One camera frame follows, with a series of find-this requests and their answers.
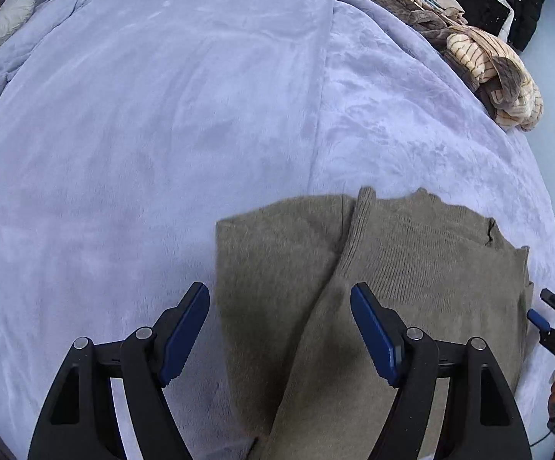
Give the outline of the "black clothes pile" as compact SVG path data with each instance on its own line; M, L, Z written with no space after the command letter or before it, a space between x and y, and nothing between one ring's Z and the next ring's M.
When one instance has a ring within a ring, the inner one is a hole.
M522 53L536 31L546 0L456 0L470 26L495 35Z

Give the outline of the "lavender plush bed blanket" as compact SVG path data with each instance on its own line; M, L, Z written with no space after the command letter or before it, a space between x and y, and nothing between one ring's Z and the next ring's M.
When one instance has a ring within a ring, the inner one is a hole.
M394 391L366 283L483 337L529 417L555 221L525 134L370 0L53 0L0 48L0 436L25 459L72 343L205 284L165 391L196 459L365 458Z

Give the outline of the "cream striped clothes pile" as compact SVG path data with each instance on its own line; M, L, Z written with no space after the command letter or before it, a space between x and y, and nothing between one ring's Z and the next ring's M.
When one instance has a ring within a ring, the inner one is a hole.
M471 25L456 0L371 1L419 32L503 130L537 125L543 97L520 56L499 36Z

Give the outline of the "olive brown knit sweater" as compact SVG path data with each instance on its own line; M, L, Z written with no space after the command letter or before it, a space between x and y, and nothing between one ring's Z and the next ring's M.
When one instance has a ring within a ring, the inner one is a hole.
M441 406L517 386L527 247L425 190L282 200L220 220L216 291L232 404L252 459L431 454Z

